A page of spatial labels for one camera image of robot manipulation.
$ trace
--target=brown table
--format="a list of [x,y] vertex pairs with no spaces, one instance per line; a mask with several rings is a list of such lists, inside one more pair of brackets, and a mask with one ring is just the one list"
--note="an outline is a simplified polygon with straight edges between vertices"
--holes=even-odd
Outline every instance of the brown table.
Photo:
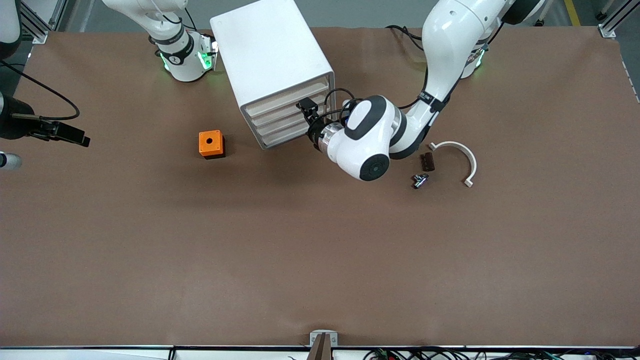
[[[424,56],[315,29],[337,84],[410,102]],[[3,141],[0,343],[636,345],[640,107],[595,28],[503,30],[418,154],[358,182],[306,138],[260,150],[223,72],[174,81],[143,33],[52,33],[26,72],[88,149]],[[28,81],[37,112],[66,104]],[[199,131],[228,157],[203,160]]]

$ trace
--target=metal bolt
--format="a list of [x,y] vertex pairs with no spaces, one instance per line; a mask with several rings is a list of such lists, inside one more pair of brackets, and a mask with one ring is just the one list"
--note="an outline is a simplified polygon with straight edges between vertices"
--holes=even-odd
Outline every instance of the metal bolt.
[[413,188],[414,189],[419,189],[422,185],[424,185],[424,183],[427,182],[428,178],[429,178],[428,174],[414,175],[413,176],[413,180],[415,182],[413,183]]

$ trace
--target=orange block with holes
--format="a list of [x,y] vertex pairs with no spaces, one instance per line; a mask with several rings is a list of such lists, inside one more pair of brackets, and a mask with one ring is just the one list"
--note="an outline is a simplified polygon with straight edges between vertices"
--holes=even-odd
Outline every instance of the orange block with holes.
[[225,137],[220,130],[203,131],[198,135],[198,150],[205,159],[224,158]]

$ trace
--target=orange box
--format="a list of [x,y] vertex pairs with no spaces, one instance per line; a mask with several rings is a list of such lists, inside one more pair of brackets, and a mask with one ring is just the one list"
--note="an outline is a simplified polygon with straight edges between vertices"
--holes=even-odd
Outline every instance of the orange box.
[[198,135],[198,150],[205,159],[224,158],[225,137],[220,130],[203,131]]

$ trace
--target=gray floor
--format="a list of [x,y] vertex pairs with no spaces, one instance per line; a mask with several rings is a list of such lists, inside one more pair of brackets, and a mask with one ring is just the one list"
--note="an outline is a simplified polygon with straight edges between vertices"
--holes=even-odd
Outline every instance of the gray floor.
[[[191,0],[189,10],[198,28],[208,28],[209,19],[254,0]],[[574,0],[582,25],[595,25],[594,14],[605,0]],[[419,28],[436,0],[296,0],[300,11],[312,27],[340,26],[345,28],[382,28],[390,24]],[[179,14],[186,20],[186,14]],[[522,26],[532,26],[537,16]],[[563,0],[555,0],[545,18],[545,26],[570,26],[571,21]],[[107,8],[101,0],[77,0],[70,9],[65,31],[111,32],[142,31],[132,20]],[[640,12],[636,12],[616,30],[623,58],[631,79],[640,83]],[[11,61],[24,63],[26,44]],[[6,77],[0,68],[3,84],[0,90],[13,93],[17,78]]]

